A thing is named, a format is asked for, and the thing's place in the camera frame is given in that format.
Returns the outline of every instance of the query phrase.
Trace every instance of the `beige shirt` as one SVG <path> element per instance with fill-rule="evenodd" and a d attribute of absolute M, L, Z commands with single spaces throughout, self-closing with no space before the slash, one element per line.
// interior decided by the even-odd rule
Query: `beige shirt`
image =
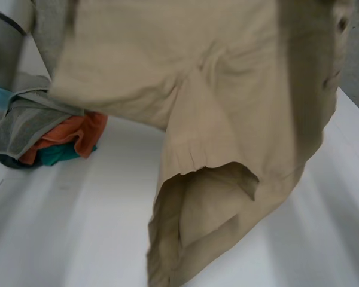
<path fill-rule="evenodd" d="M 186 283 L 291 193 L 335 110 L 350 12 L 350 0 L 81 0 L 51 94 L 166 131 L 149 286 Z"/>

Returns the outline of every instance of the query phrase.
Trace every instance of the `white surface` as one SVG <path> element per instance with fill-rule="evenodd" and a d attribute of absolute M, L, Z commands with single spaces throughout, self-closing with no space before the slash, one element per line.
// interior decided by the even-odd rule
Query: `white surface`
<path fill-rule="evenodd" d="M 339 91 L 291 197 L 187 287 L 359 287 L 359 110 Z M 0 165 L 0 287 L 146 286 L 163 134 L 109 119 L 88 160 Z"/>

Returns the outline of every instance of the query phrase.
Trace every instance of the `gray towel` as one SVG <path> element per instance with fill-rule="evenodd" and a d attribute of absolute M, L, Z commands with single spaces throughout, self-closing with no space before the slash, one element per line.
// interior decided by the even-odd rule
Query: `gray towel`
<path fill-rule="evenodd" d="M 14 85 L 13 101 L 0 112 L 0 154 L 21 157 L 38 139 L 72 115 L 84 115 L 49 98 L 49 80 L 21 74 Z"/>

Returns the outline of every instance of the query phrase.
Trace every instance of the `fabric fold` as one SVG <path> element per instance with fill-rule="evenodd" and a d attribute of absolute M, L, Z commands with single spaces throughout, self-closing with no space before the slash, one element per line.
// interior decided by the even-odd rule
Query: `fabric fold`
<path fill-rule="evenodd" d="M 335 110 L 351 2 L 80 1 L 51 95 L 166 131 L 149 286 L 188 282 L 291 193 Z"/>
<path fill-rule="evenodd" d="M 88 158 L 101 137 L 107 120 L 107 116 L 96 112 L 88 112 L 83 117 L 71 116 L 42 135 L 19 160 L 25 164 L 32 164 L 38 150 L 70 142 L 74 142 L 74 150 L 79 156 Z"/>

